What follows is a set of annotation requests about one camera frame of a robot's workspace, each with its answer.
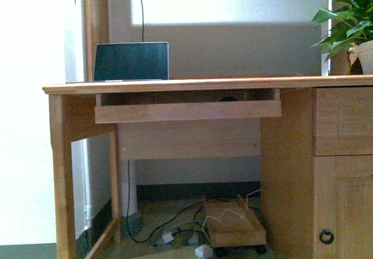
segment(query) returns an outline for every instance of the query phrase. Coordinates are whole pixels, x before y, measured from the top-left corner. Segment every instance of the caster wheel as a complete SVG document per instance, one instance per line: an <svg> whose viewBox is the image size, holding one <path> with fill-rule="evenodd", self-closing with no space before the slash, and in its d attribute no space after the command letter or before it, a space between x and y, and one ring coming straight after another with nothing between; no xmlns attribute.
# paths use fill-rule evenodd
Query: caster wheel
<svg viewBox="0 0 373 259"><path fill-rule="evenodd" d="M261 246L255 246L255 252L259 255L265 254L267 252L267 247L264 244Z"/></svg>
<svg viewBox="0 0 373 259"><path fill-rule="evenodd" d="M227 250L224 247L216 247L214 253L218 258L222 258L227 254Z"/></svg>

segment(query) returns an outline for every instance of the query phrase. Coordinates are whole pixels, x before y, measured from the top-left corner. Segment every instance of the tile floor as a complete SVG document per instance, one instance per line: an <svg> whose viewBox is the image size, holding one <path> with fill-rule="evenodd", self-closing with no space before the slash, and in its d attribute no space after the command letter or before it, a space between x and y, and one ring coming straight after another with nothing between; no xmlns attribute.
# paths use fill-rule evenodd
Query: tile floor
<svg viewBox="0 0 373 259"><path fill-rule="evenodd" d="M199 202L200 200L181 200L181 201L157 201L153 203L139 203L138 209L143 215L143 228L134 238L137 241L146 239L151 231L158 227L160 224L172 219L180 210L186 208L192 204ZM250 198L250 206L260 207L259 198ZM190 222L193 220L193 216L196 211L200 208L200 205L195 205L187 211L183 212L178 218L164 227L164 231L169 231L172 227L177 224ZM201 211L196 217L197 221L204 220L204 213ZM201 230L195 223L185 223L180 226L182 230L193 229ZM145 243L135 243L130 238L126 237L122 239L120 244L111 243L109 247L104 251L101 259L197 259L195 255L195 249L202 245L197 246L185 246L188 240L193 235L193 232L185 232L175 236L168 245L158 245L157 243L160 236L157 233L154 234L151 240ZM206 237L203 234L199 234L200 241L206 241ZM275 258L271 250L268 248L267 253L259 255L254 249L237 247L230 248L227 255L223 258L226 259L273 259Z"/></svg>

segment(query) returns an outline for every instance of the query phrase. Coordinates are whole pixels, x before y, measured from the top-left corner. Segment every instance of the cabinet door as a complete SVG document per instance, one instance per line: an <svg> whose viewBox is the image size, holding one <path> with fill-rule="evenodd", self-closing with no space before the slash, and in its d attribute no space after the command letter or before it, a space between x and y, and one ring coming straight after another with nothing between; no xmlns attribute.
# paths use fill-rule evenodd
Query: cabinet door
<svg viewBox="0 0 373 259"><path fill-rule="evenodd" d="M314 258L373 258L373 155L314 157L314 162ZM321 243L323 230L333 233L333 243Z"/></svg>

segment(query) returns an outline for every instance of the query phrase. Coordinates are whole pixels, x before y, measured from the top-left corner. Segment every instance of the wooden panel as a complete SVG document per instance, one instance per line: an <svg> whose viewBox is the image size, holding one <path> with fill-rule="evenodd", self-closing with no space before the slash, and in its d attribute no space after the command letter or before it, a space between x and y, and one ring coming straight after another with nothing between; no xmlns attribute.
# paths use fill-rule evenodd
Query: wooden panel
<svg viewBox="0 0 373 259"><path fill-rule="evenodd" d="M109 43L108 0L85 0L86 66L88 80L93 80L96 45Z"/></svg>
<svg viewBox="0 0 373 259"><path fill-rule="evenodd" d="M184 79L131 82L91 82L47 85L46 94L100 94L155 91L187 91L216 89L264 89L264 88L311 88L334 86L373 85L373 75L347 76L294 76L294 77L253 77L226 79Z"/></svg>
<svg viewBox="0 0 373 259"><path fill-rule="evenodd" d="M50 95L58 258L76 258L71 142L115 131L114 124L94 123L95 104L91 97Z"/></svg>
<svg viewBox="0 0 373 259"><path fill-rule="evenodd" d="M118 134L117 130L110 133L110 185L111 185L111 216L116 221L114 240L121 241L121 178L119 171Z"/></svg>
<svg viewBox="0 0 373 259"><path fill-rule="evenodd" d="M262 213L279 258L312 258L314 173L311 89L280 94L282 116L262 118Z"/></svg>
<svg viewBox="0 0 373 259"><path fill-rule="evenodd" d="M64 96L66 134L70 141L93 137L115 130L114 124L97 125L94 122L94 97Z"/></svg>
<svg viewBox="0 0 373 259"><path fill-rule="evenodd" d="M50 128L53 151L54 195L56 211L57 257L75 259L75 217L72 180L71 141L66 100L50 96Z"/></svg>
<svg viewBox="0 0 373 259"><path fill-rule="evenodd" d="M341 178L337 186L337 257L372 258L373 177Z"/></svg>
<svg viewBox="0 0 373 259"><path fill-rule="evenodd" d="M373 156L315 157L315 257L370 258L373 245ZM319 240L324 229L332 244Z"/></svg>
<svg viewBox="0 0 373 259"><path fill-rule="evenodd" d="M96 123L132 123L281 116L279 100L96 107Z"/></svg>
<svg viewBox="0 0 373 259"><path fill-rule="evenodd" d="M118 134L121 160L261 154L258 119L127 123Z"/></svg>
<svg viewBox="0 0 373 259"><path fill-rule="evenodd" d="M315 173L315 233L314 259L337 259L336 249L340 235L336 230L335 156L314 157ZM323 244L319 235L323 230L335 236L332 244Z"/></svg>
<svg viewBox="0 0 373 259"><path fill-rule="evenodd" d="M338 156L336 159L336 176L368 177L373 176L373 156Z"/></svg>
<svg viewBox="0 0 373 259"><path fill-rule="evenodd" d="M86 259L100 258L102 251L110 244L110 240L117 232L119 222L117 219L113 219L106 227L104 233L98 239L97 243L93 246L91 251L86 256Z"/></svg>
<svg viewBox="0 0 373 259"><path fill-rule="evenodd" d="M373 87L316 89L314 154L373 153Z"/></svg>

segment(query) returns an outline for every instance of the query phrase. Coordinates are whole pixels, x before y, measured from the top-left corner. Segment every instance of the desk top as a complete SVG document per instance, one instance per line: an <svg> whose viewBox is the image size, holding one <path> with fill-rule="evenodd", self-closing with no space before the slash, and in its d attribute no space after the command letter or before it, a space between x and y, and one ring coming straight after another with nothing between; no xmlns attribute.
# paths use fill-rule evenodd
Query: desk top
<svg viewBox="0 0 373 259"><path fill-rule="evenodd" d="M342 86L373 86L373 75L276 76L129 82L81 82L48 85L43 87L43 91L49 95L94 95L102 93Z"/></svg>

